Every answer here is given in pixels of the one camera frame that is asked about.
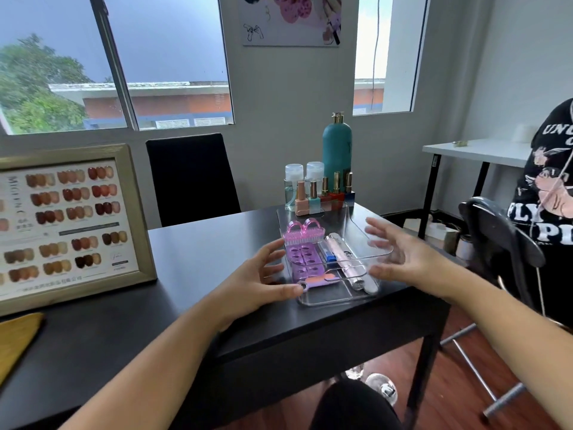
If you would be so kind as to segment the person's left hand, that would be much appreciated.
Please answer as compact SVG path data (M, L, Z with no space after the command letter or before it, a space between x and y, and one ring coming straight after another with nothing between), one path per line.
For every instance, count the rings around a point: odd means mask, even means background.
M285 301L265 300L263 296L266 286L280 284L277 277L284 270L281 260L285 254L283 238L269 242L215 289L215 299L222 317L218 328L220 332L228 329L235 320L264 305Z

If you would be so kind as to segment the person's right hand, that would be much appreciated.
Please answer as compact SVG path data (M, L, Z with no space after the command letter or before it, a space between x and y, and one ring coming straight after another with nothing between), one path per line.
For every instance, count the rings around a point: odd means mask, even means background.
M383 245L392 246L392 252L385 260L404 259L404 277L375 277L376 279L402 282L427 294L446 301L450 300L449 269L455 267L451 260L421 239L388 221L369 216L366 218L366 223L365 232L376 237L369 242L369 245L379 248Z

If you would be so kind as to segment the person's right forearm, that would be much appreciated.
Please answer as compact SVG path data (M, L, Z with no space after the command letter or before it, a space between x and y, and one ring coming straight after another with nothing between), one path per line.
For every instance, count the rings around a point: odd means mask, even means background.
M573 335L465 269L438 275L432 293L462 308L519 383L483 411L493 415L529 391L565 430L573 430Z

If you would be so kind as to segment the person's left forearm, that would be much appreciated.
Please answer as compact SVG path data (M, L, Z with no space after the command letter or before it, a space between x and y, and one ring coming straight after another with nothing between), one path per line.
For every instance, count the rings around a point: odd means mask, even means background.
M167 430L232 313L200 302L176 319L59 430Z

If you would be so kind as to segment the grey nail file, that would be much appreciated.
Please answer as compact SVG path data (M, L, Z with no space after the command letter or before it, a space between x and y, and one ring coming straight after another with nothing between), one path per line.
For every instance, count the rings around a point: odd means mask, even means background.
M356 291L364 291L368 295L377 295L379 293L379 285L376 279L369 274L369 266L362 262L362 260L353 261L353 273L350 273L351 286Z

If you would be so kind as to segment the purple foam toe separator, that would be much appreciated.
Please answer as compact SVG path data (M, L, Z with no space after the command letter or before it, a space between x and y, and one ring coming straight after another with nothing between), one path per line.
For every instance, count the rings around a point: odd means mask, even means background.
M322 277L328 270L317 243L289 245L285 248L291 278L294 282Z

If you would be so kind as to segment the pale pink tube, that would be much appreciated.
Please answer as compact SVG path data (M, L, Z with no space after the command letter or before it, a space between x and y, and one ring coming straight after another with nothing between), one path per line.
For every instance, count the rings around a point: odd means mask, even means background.
M326 245L334 254L339 270L344 274L350 286L356 291L364 290L364 277L367 274L365 265L356 258L352 250L337 233L331 233L325 238Z

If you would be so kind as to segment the pink nail brush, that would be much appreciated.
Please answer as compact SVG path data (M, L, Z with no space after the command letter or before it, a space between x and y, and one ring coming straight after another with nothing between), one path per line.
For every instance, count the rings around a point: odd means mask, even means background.
M316 244L325 238L325 234L325 228L316 218L308 218L304 223L291 221L283 233L284 245Z

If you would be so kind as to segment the small jar with dark lid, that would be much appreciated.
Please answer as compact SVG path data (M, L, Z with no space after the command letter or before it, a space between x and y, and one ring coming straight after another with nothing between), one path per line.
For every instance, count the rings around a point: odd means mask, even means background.
M469 234L461 234L455 250L456 258L469 262L474 257L474 254L475 249L471 236Z

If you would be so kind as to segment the peach nail polish bottle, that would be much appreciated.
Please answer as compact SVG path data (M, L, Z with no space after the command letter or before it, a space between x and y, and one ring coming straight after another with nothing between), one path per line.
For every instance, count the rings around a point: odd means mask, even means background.
M295 198L295 214L296 216L310 215L309 199L306 196L304 180L299 180L297 182L297 190Z

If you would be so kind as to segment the clear bottle with white cap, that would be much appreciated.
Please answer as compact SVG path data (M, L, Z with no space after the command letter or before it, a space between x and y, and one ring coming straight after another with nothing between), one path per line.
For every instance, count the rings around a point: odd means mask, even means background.
M306 164L305 188L310 193L311 183L317 183L317 191L321 190L321 183L324 177L324 163L319 161L308 162Z
M304 180L304 166L302 164L288 164L285 166L284 195L285 209L295 211L297 186L300 180Z

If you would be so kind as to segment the black folding chair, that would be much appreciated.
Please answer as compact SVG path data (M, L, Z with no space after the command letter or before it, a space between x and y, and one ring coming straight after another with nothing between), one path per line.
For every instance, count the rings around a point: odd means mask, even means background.
M474 196L460 203L459 211L468 227L469 236L475 250L474 259L478 267L478 273L482 274L487 281L496 284L501 289L505 289L505 285L499 275L499 269L493 265L492 260L498 253L507 253L510 260L509 268L511 269L513 283L517 290L516 298L530 309L536 310L527 286L525 266L540 268L545 264L546 260L540 247L512 223L503 209L489 199L482 196ZM523 383L517 383L501 397L497 398L495 396L458 341L461 337L476 329L475 323L468 325L441 340L440 348L451 343L454 344L493 400L493 403L482 412L480 417L482 422L489 423L490 418L494 414L526 391L526 387Z

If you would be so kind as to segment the white table with black legs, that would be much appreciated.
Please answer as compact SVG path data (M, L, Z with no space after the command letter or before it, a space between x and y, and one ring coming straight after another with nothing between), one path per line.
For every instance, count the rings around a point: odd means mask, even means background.
M433 154L422 208L422 218L418 230L418 237L425 239L426 226L432 207L440 161L443 156L481 162L480 172L473 192L473 196L480 196L491 164L524 167L531 148L526 143L478 139L462 142L462 146L456 145L455 143L425 145L422 151Z

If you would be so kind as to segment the narrow window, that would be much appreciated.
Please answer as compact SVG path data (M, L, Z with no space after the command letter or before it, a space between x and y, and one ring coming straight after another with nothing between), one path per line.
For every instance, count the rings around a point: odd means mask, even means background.
M411 112L431 0L359 0L353 116Z

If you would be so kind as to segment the yellow cloth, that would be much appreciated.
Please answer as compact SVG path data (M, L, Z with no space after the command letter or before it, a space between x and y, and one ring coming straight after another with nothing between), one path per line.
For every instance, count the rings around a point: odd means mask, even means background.
M0 323L0 387L32 340L44 320L44 314L35 312Z

